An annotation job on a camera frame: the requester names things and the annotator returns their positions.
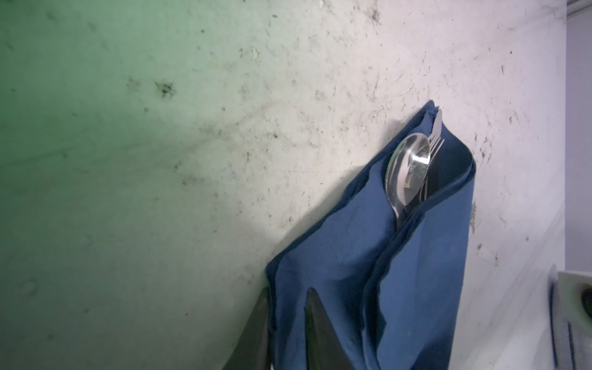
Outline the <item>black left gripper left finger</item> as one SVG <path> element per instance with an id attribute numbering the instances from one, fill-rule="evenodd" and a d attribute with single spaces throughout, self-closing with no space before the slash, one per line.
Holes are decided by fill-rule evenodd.
<path id="1" fill-rule="evenodd" d="M 270 370 L 269 293 L 264 288 L 224 370 Z"/>

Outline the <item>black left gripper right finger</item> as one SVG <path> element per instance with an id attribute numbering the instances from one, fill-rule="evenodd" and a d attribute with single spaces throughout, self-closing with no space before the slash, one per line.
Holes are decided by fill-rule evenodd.
<path id="1" fill-rule="evenodd" d="M 305 346 L 308 370 L 354 369 L 314 288 L 307 291 Z"/>

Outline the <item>dark blue paper napkin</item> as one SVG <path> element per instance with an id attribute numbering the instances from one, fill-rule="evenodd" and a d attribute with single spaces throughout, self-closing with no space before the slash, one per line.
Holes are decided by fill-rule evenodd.
<path id="1" fill-rule="evenodd" d="M 429 195 L 397 225 L 384 189 L 393 151 L 430 134 L 428 102 L 345 188 L 321 220 L 267 266 L 271 361 L 306 368 L 305 302 L 319 293 L 356 369 L 446 369 L 467 260 L 476 162 L 448 129 Z"/>

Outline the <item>silver spoon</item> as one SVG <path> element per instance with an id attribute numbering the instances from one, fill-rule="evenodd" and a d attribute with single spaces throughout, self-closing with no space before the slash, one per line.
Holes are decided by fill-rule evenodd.
<path id="1" fill-rule="evenodd" d="M 397 146 L 385 172 L 385 194 L 400 228 L 405 207 L 410 204 L 426 178 L 430 164 L 430 142 L 425 134 L 410 134 Z"/>

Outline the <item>silver fork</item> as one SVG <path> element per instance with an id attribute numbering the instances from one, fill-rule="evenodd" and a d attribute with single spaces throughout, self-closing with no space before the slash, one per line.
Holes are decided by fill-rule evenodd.
<path id="1" fill-rule="evenodd" d="M 430 161 L 428 164 L 428 171 L 430 171 L 431 166 L 433 165 L 436 156 L 443 145 L 445 140 L 442 137 L 434 138 L 433 141 L 430 143 Z M 426 174 L 424 182 L 422 183 L 422 187 L 419 191 L 419 202 L 423 202 L 427 199 L 428 193 L 428 184 L 429 184 L 429 173 Z"/>

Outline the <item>silver table knife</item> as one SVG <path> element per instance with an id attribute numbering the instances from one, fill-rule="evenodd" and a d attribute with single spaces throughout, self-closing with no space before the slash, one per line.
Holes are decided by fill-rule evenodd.
<path id="1" fill-rule="evenodd" d="M 442 132 L 442 108 L 439 108 L 433 122 L 433 129 L 430 135 L 430 142 L 434 143 L 439 140 Z"/>

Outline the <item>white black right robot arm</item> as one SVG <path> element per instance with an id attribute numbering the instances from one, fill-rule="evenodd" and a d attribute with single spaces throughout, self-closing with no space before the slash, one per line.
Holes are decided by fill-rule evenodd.
<path id="1" fill-rule="evenodd" d="M 591 273 L 559 271 L 558 289 L 562 315 L 582 335 L 591 337 Z"/>

